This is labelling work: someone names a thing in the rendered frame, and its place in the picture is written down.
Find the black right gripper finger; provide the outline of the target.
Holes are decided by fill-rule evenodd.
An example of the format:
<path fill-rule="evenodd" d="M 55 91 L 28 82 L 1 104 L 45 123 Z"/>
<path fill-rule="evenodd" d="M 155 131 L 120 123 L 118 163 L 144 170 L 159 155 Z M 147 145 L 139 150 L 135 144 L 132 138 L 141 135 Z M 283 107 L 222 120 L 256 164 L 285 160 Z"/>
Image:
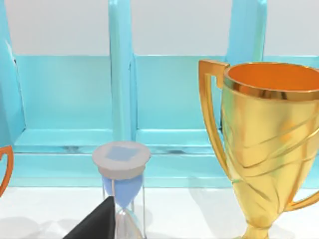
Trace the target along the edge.
<path fill-rule="evenodd" d="M 114 239 L 115 202 L 107 197 L 63 239 Z"/>

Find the blue sand hourglass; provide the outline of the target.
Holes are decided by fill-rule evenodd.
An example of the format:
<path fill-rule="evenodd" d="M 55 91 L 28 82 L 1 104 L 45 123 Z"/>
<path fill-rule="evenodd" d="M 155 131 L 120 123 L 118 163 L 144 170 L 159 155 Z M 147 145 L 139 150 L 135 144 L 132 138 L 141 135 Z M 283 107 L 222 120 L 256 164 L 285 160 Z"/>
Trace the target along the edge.
<path fill-rule="evenodd" d="M 144 170 L 150 158 L 150 150 L 134 141 L 109 142 L 92 153 L 103 197 L 114 197 L 115 239 L 147 239 Z"/>

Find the orange trophy cup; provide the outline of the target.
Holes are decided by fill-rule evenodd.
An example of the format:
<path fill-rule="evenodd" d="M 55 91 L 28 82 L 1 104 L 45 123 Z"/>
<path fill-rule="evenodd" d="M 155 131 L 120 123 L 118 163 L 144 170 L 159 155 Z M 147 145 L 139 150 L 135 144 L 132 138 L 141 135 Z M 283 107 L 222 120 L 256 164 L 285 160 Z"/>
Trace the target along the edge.
<path fill-rule="evenodd" d="M 12 175 L 12 171 L 13 171 L 14 152 L 13 152 L 12 146 L 5 146 L 0 148 L 0 160 L 2 159 L 3 155 L 7 156 L 7 163 L 6 163 L 5 174 L 4 174 L 2 183 L 0 185 L 0 197 L 3 195 L 4 191 L 6 190 Z"/>

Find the light blue rack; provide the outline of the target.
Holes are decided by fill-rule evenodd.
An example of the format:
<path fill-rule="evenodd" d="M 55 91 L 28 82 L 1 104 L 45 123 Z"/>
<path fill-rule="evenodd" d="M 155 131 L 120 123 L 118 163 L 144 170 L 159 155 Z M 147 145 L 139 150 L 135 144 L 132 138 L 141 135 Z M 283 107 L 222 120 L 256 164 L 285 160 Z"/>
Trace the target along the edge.
<path fill-rule="evenodd" d="M 98 187 L 90 155 L 147 145 L 147 187 L 228 188 L 200 59 L 319 67 L 319 0 L 0 0 L 0 145 L 14 187 Z"/>

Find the gold trophy cup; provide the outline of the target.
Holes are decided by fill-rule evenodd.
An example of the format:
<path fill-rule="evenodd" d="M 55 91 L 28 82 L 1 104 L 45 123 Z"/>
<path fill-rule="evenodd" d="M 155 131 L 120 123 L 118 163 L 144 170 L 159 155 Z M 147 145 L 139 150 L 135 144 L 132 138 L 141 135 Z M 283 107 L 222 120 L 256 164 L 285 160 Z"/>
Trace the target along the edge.
<path fill-rule="evenodd" d="M 319 150 L 319 69 L 280 62 L 198 63 L 206 130 L 247 222 L 235 239 L 269 239 L 294 201 Z"/>

